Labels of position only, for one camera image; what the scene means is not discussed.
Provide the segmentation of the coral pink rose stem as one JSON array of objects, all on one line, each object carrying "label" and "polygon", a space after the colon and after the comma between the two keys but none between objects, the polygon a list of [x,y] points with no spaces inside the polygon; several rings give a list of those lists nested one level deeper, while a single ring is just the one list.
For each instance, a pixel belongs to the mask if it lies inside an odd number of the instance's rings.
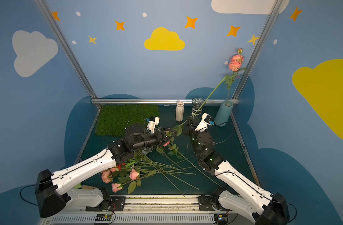
[{"label": "coral pink rose stem", "polygon": [[[224,79],[217,85],[217,87],[209,94],[209,96],[202,102],[202,104],[200,106],[197,107],[196,110],[192,111],[192,114],[191,114],[191,118],[194,118],[197,114],[200,114],[201,113],[201,109],[202,107],[206,104],[206,102],[209,100],[209,98],[212,96],[212,94],[215,92],[215,90],[227,79],[227,76],[224,77]],[[162,143],[162,146],[163,147],[166,147],[167,145],[170,144],[170,141],[171,141],[171,138],[172,136],[169,136],[168,137],[169,139],[167,140],[167,142],[163,142]]]}]

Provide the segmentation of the pink rose spray stem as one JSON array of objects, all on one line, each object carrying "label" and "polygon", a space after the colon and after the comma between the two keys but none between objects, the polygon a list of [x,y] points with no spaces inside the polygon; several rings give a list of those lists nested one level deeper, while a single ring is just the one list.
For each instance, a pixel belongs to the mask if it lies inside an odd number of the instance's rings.
[{"label": "pink rose spray stem", "polygon": [[245,68],[242,68],[244,62],[244,56],[242,53],[243,48],[238,48],[237,54],[231,57],[231,60],[228,64],[228,68],[232,71],[232,74],[225,75],[225,84],[228,90],[227,101],[229,101],[230,98],[231,85],[235,82],[235,80],[239,79],[240,73],[246,70]]}]

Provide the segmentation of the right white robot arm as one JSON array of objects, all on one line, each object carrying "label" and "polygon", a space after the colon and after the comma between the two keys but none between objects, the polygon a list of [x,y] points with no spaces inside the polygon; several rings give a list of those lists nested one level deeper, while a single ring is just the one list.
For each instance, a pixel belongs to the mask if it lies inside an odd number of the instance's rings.
[{"label": "right white robot arm", "polygon": [[183,134],[190,137],[195,157],[201,168],[223,181],[236,191],[216,192],[214,198],[219,205],[248,219],[255,225],[286,225],[291,222],[286,198],[272,194],[259,187],[237,171],[226,159],[214,150],[214,141],[208,127],[213,120],[205,113],[199,123],[188,117]]}]

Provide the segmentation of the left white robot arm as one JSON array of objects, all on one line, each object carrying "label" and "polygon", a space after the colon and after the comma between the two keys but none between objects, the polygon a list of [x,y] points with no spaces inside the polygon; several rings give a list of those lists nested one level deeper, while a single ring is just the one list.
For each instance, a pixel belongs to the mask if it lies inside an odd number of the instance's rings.
[{"label": "left white robot arm", "polygon": [[40,217],[47,218],[62,211],[71,201],[67,192],[77,184],[101,171],[126,163],[136,151],[164,146],[176,133],[175,129],[163,127],[149,132],[141,124],[135,124],[125,130],[123,139],[110,144],[100,153],[63,170],[50,172],[46,169],[40,172],[35,187]]}]

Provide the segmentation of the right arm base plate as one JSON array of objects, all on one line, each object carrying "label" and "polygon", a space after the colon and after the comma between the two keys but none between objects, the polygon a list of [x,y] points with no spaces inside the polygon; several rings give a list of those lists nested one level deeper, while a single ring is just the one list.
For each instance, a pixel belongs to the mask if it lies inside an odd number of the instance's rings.
[{"label": "right arm base plate", "polygon": [[227,211],[223,208],[219,201],[214,196],[201,195],[198,197],[199,211]]}]

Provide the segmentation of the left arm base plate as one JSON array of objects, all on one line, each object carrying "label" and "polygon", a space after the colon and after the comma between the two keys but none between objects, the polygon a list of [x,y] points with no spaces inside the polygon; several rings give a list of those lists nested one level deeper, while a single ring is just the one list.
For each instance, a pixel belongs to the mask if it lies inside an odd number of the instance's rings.
[{"label": "left arm base plate", "polygon": [[86,207],[87,212],[122,212],[124,210],[126,197],[125,196],[112,196],[103,201],[96,207]]}]

